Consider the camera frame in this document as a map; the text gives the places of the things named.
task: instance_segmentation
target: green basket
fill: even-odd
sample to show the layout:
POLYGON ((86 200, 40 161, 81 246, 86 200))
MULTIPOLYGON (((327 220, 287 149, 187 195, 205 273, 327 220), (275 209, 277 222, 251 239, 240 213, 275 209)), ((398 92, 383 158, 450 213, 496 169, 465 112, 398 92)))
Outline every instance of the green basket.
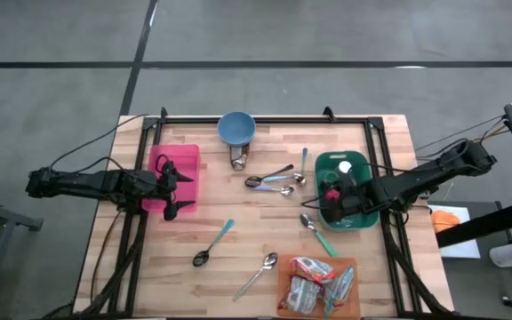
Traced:
MULTIPOLYGON (((349 161, 353 165, 351 178, 357 185, 361 185, 371 179, 371 166, 363 154, 356 151, 325 152, 316 159, 316 194, 319 196, 319 185, 322 181, 333 182, 337 179, 335 169, 341 161, 349 161)), ((372 227, 379 221, 379 213, 353 214, 343 218, 341 221, 327 223, 324 220, 324 210, 319 210, 319 220, 324 228, 331 231, 353 231, 362 228, 372 227)))

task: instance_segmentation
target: green handle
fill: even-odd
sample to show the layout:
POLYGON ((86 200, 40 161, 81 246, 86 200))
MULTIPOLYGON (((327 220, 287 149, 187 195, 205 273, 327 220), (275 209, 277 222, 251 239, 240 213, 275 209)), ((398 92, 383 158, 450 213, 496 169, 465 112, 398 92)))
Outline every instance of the green handle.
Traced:
POLYGON ((325 250, 327 250, 329 255, 332 257, 339 257, 335 249, 333 249, 333 247, 327 242, 327 240, 323 236, 321 236, 321 234, 317 230, 314 231, 317 236, 317 239, 319 239, 319 242, 324 246, 325 250))

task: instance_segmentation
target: plastic wrapper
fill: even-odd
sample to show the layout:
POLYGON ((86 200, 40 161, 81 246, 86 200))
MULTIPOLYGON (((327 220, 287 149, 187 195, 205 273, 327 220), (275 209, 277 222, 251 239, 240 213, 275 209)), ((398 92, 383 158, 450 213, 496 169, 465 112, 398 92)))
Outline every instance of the plastic wrapper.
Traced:
POLYGON ((328 284, 335 277, 335 270, 327 263, 307 257, 297 257, 290 260, 290 267, 296 276, 319 284, 328 284))
POLYGON ((331 315, 338 308, 341 308, 351 291, 355 269, 349 267, 335 280, 324 287, 325 317, 331 315))
POLYGON ((321 287, 319 284, 299 276, 293 276, 290 291, 280 301, 278 308, 286 308, 290 311, 309 316, 316 306, 320 291, 321 287))

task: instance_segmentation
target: red object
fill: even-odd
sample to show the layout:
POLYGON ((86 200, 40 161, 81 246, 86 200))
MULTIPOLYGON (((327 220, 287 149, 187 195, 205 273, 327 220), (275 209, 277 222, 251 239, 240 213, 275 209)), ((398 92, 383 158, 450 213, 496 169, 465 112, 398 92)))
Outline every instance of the red object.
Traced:
MULTIPOLYGON (((199 190, 199 173, 201 171, 201 153, 197 145, 158 145, 151 147, 149 152, 148 170, 155 172, 159 178, 160 173, 156 170, 156 160, 159 155, 166 155, 173 163, 175 168, 181 174, 191 178, 191 182, 177 182, 175 190, 176 201, 197 201, 199 190)), ((159 159, 159 168, 165 163, 165 158, 159 159)), ((151 213, 163 213, 165 201, 146 199, 143 200, 141 207, 151 213)), ((194 212, 196 203, 187 205, 179 209, 179 213, 194 212)))
POLYGON ((327 193, 325 194, 325 199, 327 200, 337 200, 339 199, 341 193, 335 189, 331 189, 329 191, 327 191, 327 193))

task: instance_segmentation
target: white paper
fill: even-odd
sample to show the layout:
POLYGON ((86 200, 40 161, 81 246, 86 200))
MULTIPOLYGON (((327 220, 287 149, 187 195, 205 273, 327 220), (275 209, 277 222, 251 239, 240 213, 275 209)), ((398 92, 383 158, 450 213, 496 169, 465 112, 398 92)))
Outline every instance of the white paper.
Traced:
MULTIPOLYGON (((453 215, 460 219, 460 223, 467 222, 470 220, 468 208, 462 207, 451 207, 442 205, 429 205, 433 211, 442 210, 445 212, 451 212, 453 215)), ((481 259, 479 254, 479 248, 477 247, 477 241, 469 240, 461 244, 454 244, 440 249, 440 253, 444 258, 470 258, 470 259, 481 259)))

